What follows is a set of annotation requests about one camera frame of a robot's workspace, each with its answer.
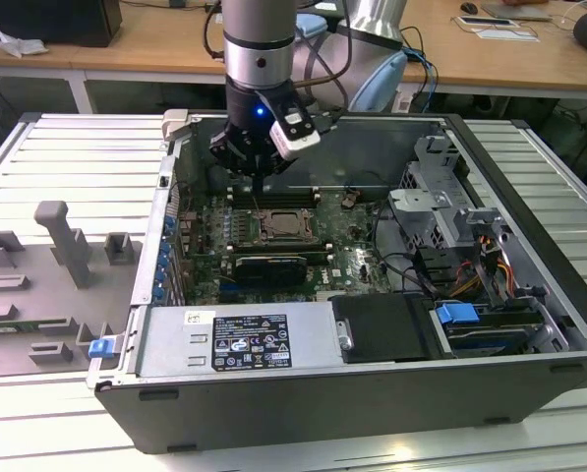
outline black box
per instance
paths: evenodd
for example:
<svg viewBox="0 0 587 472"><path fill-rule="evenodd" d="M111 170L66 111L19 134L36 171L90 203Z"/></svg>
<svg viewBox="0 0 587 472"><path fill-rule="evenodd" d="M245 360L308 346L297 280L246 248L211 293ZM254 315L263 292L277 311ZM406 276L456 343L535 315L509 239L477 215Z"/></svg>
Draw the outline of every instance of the black box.
<svg viewBox="0 0 587 472"><path fill-rule="evenodd" d="M0 0L0 30L20 39L106 47L120 28L119 0Z"/></svg>

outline blue clip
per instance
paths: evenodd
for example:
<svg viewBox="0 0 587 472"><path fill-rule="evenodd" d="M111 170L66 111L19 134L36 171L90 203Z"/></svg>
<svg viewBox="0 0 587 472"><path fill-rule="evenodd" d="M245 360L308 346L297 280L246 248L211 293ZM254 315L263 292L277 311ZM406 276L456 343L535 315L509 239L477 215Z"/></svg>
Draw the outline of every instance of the blue clip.
<svg viewBox="0 0 587 472"><path fill-rule="evenodd" d="M153 287L152 295L155 300L161 300L164 298L165 294L166 290L164 290L162 287Z"/></svg>
<svg viewBox="0 0 587 472"><path fill-rule="evenodd" d="M159 244L159 252L162 254L169 254L171 252L171 245L162 241Z"/></svg>
<svg viewBox="0 0 587 472"><path fill-rule="evenodd" d="M166 256L161 255L157 258L157 264L162 268L168 267L168 258Z"/></svg>
<svg viewBox="0 0 587 472"><path fill-rule="evenodd" d="M154 279L157 283L164 283L164 280L166 280L166 272L164 270L158 270L155 273L155 279Z"/></svg>
<svg viewBox="0 0 587 472"><path fill-rule="evenodd" d="M479 314L470 303L444 303L436 309L440 322L446 323L478 323Z"/></svg>
<svg viewBox="0 0 587 472"><path fill-rule="evenodd" d="M91 359L112 359L114 357L114 343L114 339L95 339L89 344L89 357Z"/></svg>

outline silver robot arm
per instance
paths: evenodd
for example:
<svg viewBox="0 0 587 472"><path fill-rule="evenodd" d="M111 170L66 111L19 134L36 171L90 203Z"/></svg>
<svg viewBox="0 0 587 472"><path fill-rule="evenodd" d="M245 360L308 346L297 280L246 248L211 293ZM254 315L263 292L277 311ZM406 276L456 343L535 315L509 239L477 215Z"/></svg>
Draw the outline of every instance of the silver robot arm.
<svg viewBox="0 0 587 472"><path fill-rule="evenodd" d="M320 136L292 81L299 0L223 0L228 123L210 150L232 173L283 172Z"/></svg>
<svg viewBox="0 0 587 472"><path fill-rule="evenodd" d="M373 110L368 103L384 101L382 96L379 99L378 83L391 93L397 86L378 77L402 75L378 71L387 65L401 65L403 70L406 64L406 58L404 63L393 60L402 46L397 25L406 0L347 1L345 12L349 12L348 5L352 7L351 22L342 22L336 34L319 36L315 45L329 68L340 71L336 76L342 77L346 94L363 103L363 109ZM251 177L255 193L262 192L264 177L282 173L304 149L320 142L320 133L297 90L324 103L341 103L334 85L329 84L333 79L326 76L327 70L304 44L295 42L298 9L316 3L221 1L228 122L212 138L210 151L231 173ZM355 66L349 67L347 57L354 59ZM302 88L302 83L311 85Z"/></svg>

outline power supply label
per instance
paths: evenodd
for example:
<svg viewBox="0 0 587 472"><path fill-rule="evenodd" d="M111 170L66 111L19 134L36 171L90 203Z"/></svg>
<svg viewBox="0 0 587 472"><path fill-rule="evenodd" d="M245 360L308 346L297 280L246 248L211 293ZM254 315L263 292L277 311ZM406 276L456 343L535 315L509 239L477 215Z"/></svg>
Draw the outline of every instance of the power supply label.
<svg viewBox="0 0 587 472"><path fill-rule="evenodd" d="M286 315L215 318L212 368L218 372L292 366Z"/></svg>

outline sticker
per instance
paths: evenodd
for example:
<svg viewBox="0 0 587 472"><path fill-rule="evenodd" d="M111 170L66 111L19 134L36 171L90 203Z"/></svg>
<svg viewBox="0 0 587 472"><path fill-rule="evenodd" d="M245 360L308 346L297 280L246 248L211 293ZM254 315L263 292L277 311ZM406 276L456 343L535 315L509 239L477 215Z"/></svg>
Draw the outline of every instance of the sticker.
<svg viewBox="0 0 587 472"><path fill-rule="evenodd" d="M216 311L213 310L187 310L184 314L184 325L210 325Z"/></svg>
<svg viewBox="0 0 587 472"><path fill-rule="evenodd" d="M286 315L212 318L212 368L216 371L292 367Z"/></svg>
<svg viewBox="0 0 587 472"><path fill-rule="evenodd" d="M336 5L333 3L329 3L329 2L321 2L318 3L315 8L317 8L318 10L326 10L329 12L336 12Z"/></svg>

